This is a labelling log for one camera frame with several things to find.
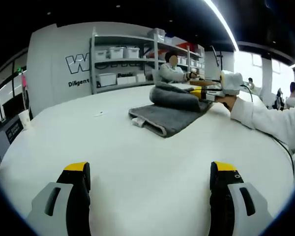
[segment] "gray towel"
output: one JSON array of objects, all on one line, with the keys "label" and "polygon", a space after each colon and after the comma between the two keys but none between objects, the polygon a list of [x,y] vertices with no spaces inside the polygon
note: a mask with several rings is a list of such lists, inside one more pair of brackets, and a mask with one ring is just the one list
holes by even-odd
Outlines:
[{"label": "gray towel", "polygon": [[161,137],[173,136],[205,114],[210,107],[210,102],[200,102],[189,93],[191,90],[157,82],[150,92],[150,100],[154,104],[132,108],[129,115],[143,119],[144,127]]}]

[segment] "dark ceiling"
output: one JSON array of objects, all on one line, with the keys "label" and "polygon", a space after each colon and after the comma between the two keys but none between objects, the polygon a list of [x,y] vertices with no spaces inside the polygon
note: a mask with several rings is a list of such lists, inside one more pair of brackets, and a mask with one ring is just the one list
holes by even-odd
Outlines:
[{"label": "dark ceiling", "polygon": [[[0,2],[0,66],[29,45],[32,32],[54,23],[61,27],[81,22],[124,22],[161,28],[206,48],[214,45],[217,50],[233,50],[225,29],[203,0],[107,0],[100,4],[80,0],[57,2],[59,5],[56,2]],[[236,41],[266,45],[295,58],[295,44],[289,30],[295,33],[295,0],[213,2]]]}]

